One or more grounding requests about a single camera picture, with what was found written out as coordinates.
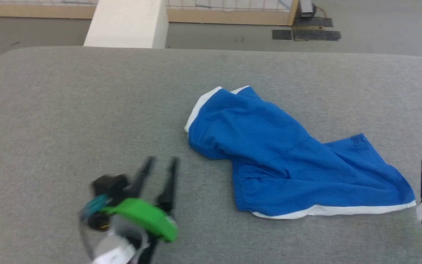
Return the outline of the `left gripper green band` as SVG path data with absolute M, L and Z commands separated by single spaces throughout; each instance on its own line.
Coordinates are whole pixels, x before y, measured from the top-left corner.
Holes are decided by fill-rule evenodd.
M 171 161 L 169 178 L 163 191 L 157 196 L 157 206 L 139 199 L 154 162 L 155 157 L 148 157 L 139 169 L 128 187 L 130 198 L 124 199 L 116 206 L 106 206 L 102 212 L 119 215 L 165 242 L 174 242 L 178 237 L 178 226 L 166 212 L 172 212 L 175 205 L 179 158 L 174 157 Z

